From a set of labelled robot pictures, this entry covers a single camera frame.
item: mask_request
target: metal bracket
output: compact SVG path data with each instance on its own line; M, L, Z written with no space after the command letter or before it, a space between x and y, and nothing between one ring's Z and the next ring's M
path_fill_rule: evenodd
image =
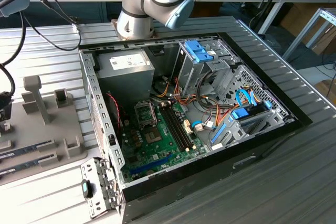
M105 160L92 158L81 166L82 191L93 219L121 205L121 194L112 168Z

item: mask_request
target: table leg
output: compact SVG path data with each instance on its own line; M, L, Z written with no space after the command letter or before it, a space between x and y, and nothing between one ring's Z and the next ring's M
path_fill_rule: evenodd
M278 14L278 12L280 11L282 5L284 3L282 1L279 1L277 3L274 4L272 10L270 11L270 13L268 14L267 18L265 19L265 22L263 23L263 25L261 26L258 34L265 34L268 27L272 24L274 18L276 17L276 15Z
M282 57L284 60L287 60L288 57L294 52L294 50L297 48L299 43L307 35L307 32L311 29L311 27L315 24L315 22L320 18L321 12L322 10L319 8L316 11L316 13L313 15L313 17L308 21L308 23L305 25L305 27L302 29L302 31L299 33L299 35L296 37L293 43L288 47L286 52L283 54Z
M324 34L328 25L330 25L329 21L325 21L320 29L311 37L311 39L306 44L307 48L310 48L312 45L315 45L316 41Z

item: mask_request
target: expansion slot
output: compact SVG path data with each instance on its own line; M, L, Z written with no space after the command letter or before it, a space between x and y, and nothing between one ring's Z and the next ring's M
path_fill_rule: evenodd
M191 148L192 143L186 135L184 129L180 125L177 117L172 108L160 108L160 112L168 126L169 131L172 133L180 151L184 151L186 148Z
M48 144L48 143L51 143L51 140L48 140L48 141L45 141L45 142L42 142L42 143L38 143L38 144L33 144L33 145L30 145L30 146L26 146L26 147L16 149L16 150L13 150L13 151L10 151L10 152L1 153L0 154L0 160L21 156L21 155L24 155L24 154L29 153L29 152L34 152L34 151L37 150L37 147L39 145Z
M152 169L154 167L157 167L159 165L163 165L163 164L167 163L172 156L173 156L173 154L170 154L167 157L164 157L160 160L151 162L147 165L143 165L143 166L140 166L140 167L135 168L135 169L130 169L130 173L131 174L137 174L137 173L144 172L145 170L149 170L149 169Z
M20 170L25 170L25 169L37 166L37 165L39 165L39 161L42 161L46 158L50 158L50 157L53 157L53 156L54 156L54 154L46 155L46 156L31 160L31 161L27 161L27 162L22 163L22 164L18 164L18 165L0 170L0 177L8 175L10 173L19 172Z

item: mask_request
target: cardboard box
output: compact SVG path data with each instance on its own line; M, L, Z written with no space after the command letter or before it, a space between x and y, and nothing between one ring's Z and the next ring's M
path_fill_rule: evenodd
M317 83L314 87L321 93L324 95L324 97L326 97L328 90L329 90L329 86L330 86L331 80L324 80L324 81L320 81L319 83ZM331 90L329 92L329 95L327 97L327 99L334 105L336 105L336 80L334 80L332 86L331 86Z

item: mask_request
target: blue cable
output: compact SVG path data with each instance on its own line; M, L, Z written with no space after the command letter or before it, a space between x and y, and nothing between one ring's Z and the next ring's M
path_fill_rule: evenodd
M239 104L239 106L242 106L242 102L240 101L240 98L239 98L239 93L243 93L244 96L246 97L247 101L249 104L252 104L252 101L251 101L251 97L250 95L247 93L247 91L245 89L238 89L237 92L236 92L236 99L237 99L237 102Z
M194 122L192 125L191 125L191 127L193 128L193 127L195 127L196 125L198 125L198 124L200 124L200 123L202 123L201 121L196 121L196 122Z
M255 100L255 98L254 98L254 93L253 93L253 91L250 92L250 97L251 97L251 102L252 102L252 104L253 104L254 106L257 106L257 102L256 102L256 100Z

